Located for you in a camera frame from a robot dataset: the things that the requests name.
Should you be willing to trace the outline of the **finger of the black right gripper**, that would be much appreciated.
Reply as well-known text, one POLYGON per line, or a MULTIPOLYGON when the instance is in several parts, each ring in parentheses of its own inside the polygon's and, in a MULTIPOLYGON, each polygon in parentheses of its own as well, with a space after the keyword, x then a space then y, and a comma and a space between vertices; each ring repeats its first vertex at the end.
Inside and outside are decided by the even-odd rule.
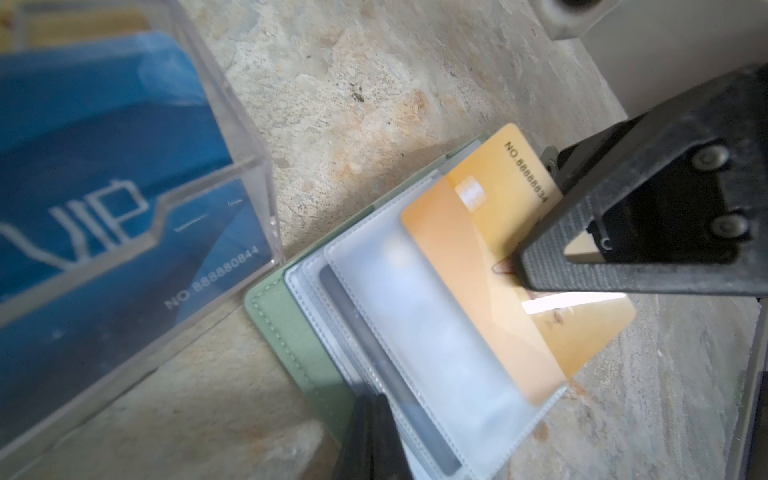
POLYGON ((525 287, 766 295, 765 65, 617 123, 556 165, 562 200, 512 256, 525 287))

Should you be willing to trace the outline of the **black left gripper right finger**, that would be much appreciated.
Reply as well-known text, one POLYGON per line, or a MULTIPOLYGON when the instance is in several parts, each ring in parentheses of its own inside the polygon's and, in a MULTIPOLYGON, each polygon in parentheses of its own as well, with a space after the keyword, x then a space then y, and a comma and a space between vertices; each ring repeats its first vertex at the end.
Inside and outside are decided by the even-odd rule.
POLYGON ((378 394, 373 400, 373 478, 414 479, 385 394, 378 394))

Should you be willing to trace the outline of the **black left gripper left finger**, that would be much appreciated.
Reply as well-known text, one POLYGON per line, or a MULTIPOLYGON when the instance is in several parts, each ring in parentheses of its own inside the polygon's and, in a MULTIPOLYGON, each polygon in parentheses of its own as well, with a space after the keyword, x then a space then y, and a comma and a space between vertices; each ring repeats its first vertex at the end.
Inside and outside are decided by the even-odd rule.
POLYGON ((333 470, 333 480, 370 480, 372 478, 372 420, 372 397, 357 398, 333 470))

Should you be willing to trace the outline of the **gold credit card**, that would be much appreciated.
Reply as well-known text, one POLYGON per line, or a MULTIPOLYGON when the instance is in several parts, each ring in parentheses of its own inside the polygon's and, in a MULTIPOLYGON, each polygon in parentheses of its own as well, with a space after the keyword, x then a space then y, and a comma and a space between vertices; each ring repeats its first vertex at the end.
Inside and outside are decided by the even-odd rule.
POLYGON ((562 199, 509 123, 402 213, 401 222, 524 398, 541 405, 635 318, 624 293, 523 286, 511 255, 562 199))

